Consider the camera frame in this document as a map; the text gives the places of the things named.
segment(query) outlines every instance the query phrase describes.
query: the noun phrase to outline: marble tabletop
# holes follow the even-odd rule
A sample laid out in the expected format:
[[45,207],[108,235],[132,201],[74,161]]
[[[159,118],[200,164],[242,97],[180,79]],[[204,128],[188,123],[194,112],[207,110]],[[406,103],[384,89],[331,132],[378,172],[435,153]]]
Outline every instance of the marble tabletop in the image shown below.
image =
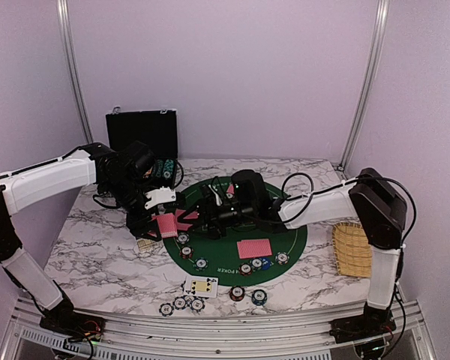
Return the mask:
[[[214,176],[229,176],[241,169],[260,172],[270,184],[280,187],[297,171],[312,176],[316,189],[339,182],[332,165],[325,160],[181,160],[184,181],[178,190]],[[295,177],[286,191],[308,191],[306,178]],[[46,273],[64,289],[77,308],[123,314],[159,316],[161,304],[182,295],[187,274],[163,246],[140,253],[136,239],[125,227],[125,213],[101,208],[92,201],[96,187],[84,187],[58,237]],[[199,314],[176,310],[172,317],[228,317],[276,314],[363,301],[369,280],[339,276],[332,247],[332,224],[308,226],[307,245],[298,262],[285,274],[249,286],[247,293],[263,289],[265,306],[252,304],[250,296],[234,302],[229,287],[219,286],[218,297],[205,300]]]

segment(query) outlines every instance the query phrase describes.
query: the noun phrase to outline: green poker mat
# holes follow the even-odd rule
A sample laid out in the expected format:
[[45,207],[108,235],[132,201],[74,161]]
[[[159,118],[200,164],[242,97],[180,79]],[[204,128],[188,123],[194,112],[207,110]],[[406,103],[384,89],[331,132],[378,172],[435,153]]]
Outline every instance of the green poker mat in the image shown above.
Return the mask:
[[[210,184],[211,181],[211,179],[208,179],[197,182],[182,191],[186,197],[187,208],[200,198],[200,186]],[[219,177],[214,180],[214,189],[220,193],[221,189],[218,188],[218,182],[220,182],[223,189],[228,189],[231,180],[230,177]],[[273,197],[280,196],[280,189],[266,183],[265,187]],[[224,286],[248,287],[275,279],[289,270],[303,253],[307,244],[307,234],[306,226],[279,234],[270,234],[255,229],[253,224],[249,224],[237,227],[235,231],[227,229],[226,237],[218,240],[211,240],[189,232],[190,241],[186,245],[178,244],[176,238],[165,238],[163,243],[175,263],[188,274],[218,278],[218,283]],[[243,276],[239,273],[239,266],[243,263],[251,263],[252,260],[239,258],[237,242],[245,239],[270,239],[272,256],[266,257],[270,262],[268,269],[254,271],[248,276]],[[182,259],[180,257],[180,249],[183,246],[193,248],[193,257],[191,259]],[[276,263],[275,255],[279,252],[289,255],[287,264],[279,265]],[[194,267],[194,263],[201,257],[208,260],[208,267],[200,271]]]

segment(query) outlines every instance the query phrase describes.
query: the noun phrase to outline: wall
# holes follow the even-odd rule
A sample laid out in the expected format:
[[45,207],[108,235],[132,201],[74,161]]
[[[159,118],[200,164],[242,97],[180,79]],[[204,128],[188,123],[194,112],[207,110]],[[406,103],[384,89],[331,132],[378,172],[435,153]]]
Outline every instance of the wall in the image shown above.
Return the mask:
[[[83,143],[65,67],[56,2],[0,0],[0,172],[64,154]],[[44,265],[76,192],[13,217]],[[17,290],[0,268],[0,343]]]
[[379,73],[349,167],[401,181],[418,206],[402,285],[438,359],[450,359],[450,1],[393,1]]
[[82,0],[70,23],[91,128],[178,109],[182,157],[338,161],[377,1]]

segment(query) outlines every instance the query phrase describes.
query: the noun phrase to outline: red playing card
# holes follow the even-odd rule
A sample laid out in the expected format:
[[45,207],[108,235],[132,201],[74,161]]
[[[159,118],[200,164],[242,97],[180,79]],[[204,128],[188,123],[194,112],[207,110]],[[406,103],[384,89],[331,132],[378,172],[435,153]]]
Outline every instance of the red playing card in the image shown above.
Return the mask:
[[259,238],[256,240],[242,240],[237,242],[238,256],[240,259],[251,259],[254,257],[270,257],[272,247],[270,240]]
[[153,219],[157,219],[158,229],[163,239],[172,238],[178,236],[177,223],[174,214],[163,214],[154,216]]
[[[192,225],[190,223],[179,223],[179,216],[183,214],[185,210],[180,210],[179,208],[175,211],[175,221],[177,223],[177,230],[187,231]],[[191,212],[185,219],[193,220],[198,219],[198,212]]]

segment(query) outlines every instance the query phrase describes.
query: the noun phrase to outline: marble table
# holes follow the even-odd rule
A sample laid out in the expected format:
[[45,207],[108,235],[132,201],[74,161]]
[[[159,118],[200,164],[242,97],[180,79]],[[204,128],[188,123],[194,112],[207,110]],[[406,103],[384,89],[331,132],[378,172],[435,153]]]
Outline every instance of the marble table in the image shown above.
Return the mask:
[[[315,188],[327,188],[340,180],[325,160],[181,160],[185,170],[178,190],[213,176],[229,176],[241,169],[254,169],[270,184],[280,187],[291,173],[310,174]],[[77,308],[122,314],[160,316],[158,308],[182,295],[180,285],[187,274],[163,246],[140,253],[136,239],[125,227],[125,213],[101,208],[92,201],[96,187],[84,187],[63,226],[46,273],[64,289]],[[295,177],[289,194],[308,191],[306,178]],[[263,307],[250,297],[234,302],[227,286],[219,286],[217,298],[206,299],[199,314],[189,309],[172,317],[229,317],[277,314],[363,301],[369,280],[339,276],[332,247],[332,224],[308,226],[308,240],[299,261],[285,274],[249,286],[247,292],[264,289]]]

